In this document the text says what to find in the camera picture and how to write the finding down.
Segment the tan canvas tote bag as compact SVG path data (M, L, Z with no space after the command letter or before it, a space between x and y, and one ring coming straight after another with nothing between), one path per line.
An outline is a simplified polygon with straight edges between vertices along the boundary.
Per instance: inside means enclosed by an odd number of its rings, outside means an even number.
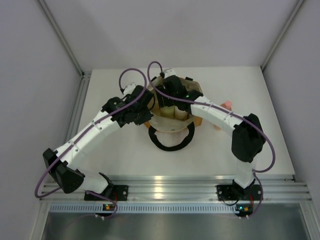
M163 77L164 74L161 73L160 76L152 78L152 84L154 84L155 87L159 86L164 81ZM195 97L200 97L203 95L202 88L198 82L193 81L193 79L188 77L179 78L186 88L186 95L183 98L190 98L192 101L194 101ZM160 114L161 107L159 107L156 94L158 90L151 85L148 85L147 89L154 94L154 98L148 104L149 110L153 114L153 117L151 120L144 123L144 125L148 128L150 140L155 146L166 152L175 152L185 148L192 141L195 134L195 128L202 124L203 119L199 116L193 116L189 111L186 111L188 112L188 118L185 121L178 120L175 117L174 119L162 117ZM164 145L159 141L156 135L156 132L174 134L183 130L188 130L187 136L181 141L181 143L173 146Z

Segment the orange bottle pink cap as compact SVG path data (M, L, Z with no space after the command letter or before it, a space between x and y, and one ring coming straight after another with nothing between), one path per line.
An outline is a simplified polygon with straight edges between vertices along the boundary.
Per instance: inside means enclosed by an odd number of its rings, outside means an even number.
M222 103L220 105L222 108L228 110L228 111L232 111L232 102L227 100L226 102Z

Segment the green pump bottle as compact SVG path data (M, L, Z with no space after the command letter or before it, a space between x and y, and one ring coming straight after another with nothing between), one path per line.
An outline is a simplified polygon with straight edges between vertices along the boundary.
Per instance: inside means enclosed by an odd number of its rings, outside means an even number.
M160 116L168 119L174 119L175 118L175 106L164 106L159 109L160 110Z

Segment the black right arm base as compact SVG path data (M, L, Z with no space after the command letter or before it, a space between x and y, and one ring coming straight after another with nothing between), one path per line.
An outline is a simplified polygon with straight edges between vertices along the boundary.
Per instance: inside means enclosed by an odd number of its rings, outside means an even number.
M261 198L261 187L254 184L251 187L243 189L232 184L220 184L216 186L217 197L219 201L258 201Z

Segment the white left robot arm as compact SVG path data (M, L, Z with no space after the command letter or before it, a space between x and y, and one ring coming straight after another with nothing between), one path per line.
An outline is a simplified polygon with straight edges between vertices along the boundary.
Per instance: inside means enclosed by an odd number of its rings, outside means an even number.
M113 194L112 181L101 172L83 172L79 167L89 153L113 132L126 124L139 126L151 120L153 114L148 105L154 101L155 96L150 90L131 84L126 87L124 98L109 99L95 118L72 139L56 150L48 148L42 156L48 173L60 189L66 194L76 190L91 191L102 200L109 199Z

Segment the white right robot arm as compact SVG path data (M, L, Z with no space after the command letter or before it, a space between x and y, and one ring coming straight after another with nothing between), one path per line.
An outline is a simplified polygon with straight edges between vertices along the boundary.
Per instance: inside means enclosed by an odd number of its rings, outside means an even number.
M179 110L209 121L231 137L231 152L237 159L232 192L239 199L248 196L255 181L254 158L266 142L259 118L253 113L238 116L213 103L200 91L187 90L176 75L165 78L160 86L152 87Z

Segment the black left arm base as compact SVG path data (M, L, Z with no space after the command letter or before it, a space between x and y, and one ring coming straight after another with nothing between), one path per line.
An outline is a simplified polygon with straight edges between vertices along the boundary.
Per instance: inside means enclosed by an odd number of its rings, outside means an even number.
M106 197L112 201L127 201L128 199L128 191L129 186L128 185L113 185L112 188L108 187L107 190L104 190L102 193L99 193L99 195ZM84 200L85 201L103 201L102 198L85 193L84 194Z

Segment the cream cylindrical bottle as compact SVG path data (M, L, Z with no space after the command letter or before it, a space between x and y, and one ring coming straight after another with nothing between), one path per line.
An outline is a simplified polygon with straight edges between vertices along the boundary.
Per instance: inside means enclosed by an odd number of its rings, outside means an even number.
M185 121L188 118L188 112L176 108L174 116L177 120Z

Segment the aluminium frame rail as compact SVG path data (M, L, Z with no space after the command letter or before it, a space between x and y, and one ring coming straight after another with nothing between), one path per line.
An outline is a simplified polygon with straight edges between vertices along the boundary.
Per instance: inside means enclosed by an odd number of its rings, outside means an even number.
M114 176L115 185L128 187L128 203L218 203L219 185L230 185L231 175L217 176ZM255 185L264 203L310 202L306 183L291 175L259 176Z

